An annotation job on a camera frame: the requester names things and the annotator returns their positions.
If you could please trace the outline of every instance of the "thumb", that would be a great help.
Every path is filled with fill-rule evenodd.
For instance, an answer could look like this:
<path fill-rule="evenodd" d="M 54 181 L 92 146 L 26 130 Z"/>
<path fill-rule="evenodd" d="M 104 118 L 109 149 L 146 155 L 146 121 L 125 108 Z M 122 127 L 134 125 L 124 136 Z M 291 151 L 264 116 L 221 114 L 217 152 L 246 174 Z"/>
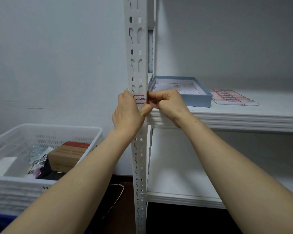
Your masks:
<path fill-rule="evenodd" d="M 152 111 L 152 106 L 149 105 L 148 103 L 145 103 L 143 108 L 139 110 L 140 114 L 144 117 L 146 117 L 151 111 Z"/>

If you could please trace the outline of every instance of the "forearm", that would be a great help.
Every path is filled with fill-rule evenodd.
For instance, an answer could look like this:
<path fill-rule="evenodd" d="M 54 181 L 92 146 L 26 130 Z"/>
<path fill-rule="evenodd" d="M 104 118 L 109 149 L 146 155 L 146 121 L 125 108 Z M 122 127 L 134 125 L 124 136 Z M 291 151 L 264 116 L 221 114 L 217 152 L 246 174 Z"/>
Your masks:
<path fill-rule="evenodd" d="M 130 142 L 129 133 L 111 131 L 3 233 L 83 233 L 101 202 L 117 161 Z"/>
<path fill-rule="evenodd" d="M 293 232 L 293 193 L 192 115 L 179 125 L 244 233 Z"/>

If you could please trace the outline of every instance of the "hand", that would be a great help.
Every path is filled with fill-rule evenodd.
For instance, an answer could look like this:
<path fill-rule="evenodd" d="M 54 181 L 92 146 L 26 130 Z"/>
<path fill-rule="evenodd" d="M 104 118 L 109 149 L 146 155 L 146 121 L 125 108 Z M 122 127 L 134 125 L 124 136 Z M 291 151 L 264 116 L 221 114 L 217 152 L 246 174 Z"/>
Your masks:
<path fill-rule="evenodd" d="M 118 95 L 118 106 L 112 115 L 115 131 L 129 134 L 133 139 L 150 111 L 152 106 L 147 103 L 143 108 L 138 109 L 135 100 L 126 89 L 124 93 Z"/>
<path fill-rule="evenodd" d="M 181 95 L 175 89 L 158 92 L 149 91 L 147 99 L 153 108 L 161 110 L 178 128 L 180 128 L 181 119 L 192 116 Z"/>

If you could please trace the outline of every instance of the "blue box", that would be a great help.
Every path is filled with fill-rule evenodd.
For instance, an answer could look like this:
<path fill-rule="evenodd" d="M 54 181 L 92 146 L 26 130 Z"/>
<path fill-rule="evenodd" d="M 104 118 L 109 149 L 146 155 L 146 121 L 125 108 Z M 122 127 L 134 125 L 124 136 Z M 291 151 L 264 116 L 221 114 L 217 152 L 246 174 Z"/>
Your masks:
<path fill-rule="evenodd" d="M 210 108 L 212 94 L 194 77 L 155 76 L 148 91 L 176 89 L 187 106 Z"/>

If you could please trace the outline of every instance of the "red-bordered label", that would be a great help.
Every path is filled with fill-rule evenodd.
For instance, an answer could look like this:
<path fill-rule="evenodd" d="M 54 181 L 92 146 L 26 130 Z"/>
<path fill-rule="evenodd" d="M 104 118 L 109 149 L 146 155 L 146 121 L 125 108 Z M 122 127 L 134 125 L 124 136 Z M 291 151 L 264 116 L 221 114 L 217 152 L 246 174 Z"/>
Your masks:
<path fill-rule="evenodd" d="M 136 104 L 144 104 L 146 102 L 146 97 L 144 95 L 133 95 L 133 99 Z"/>

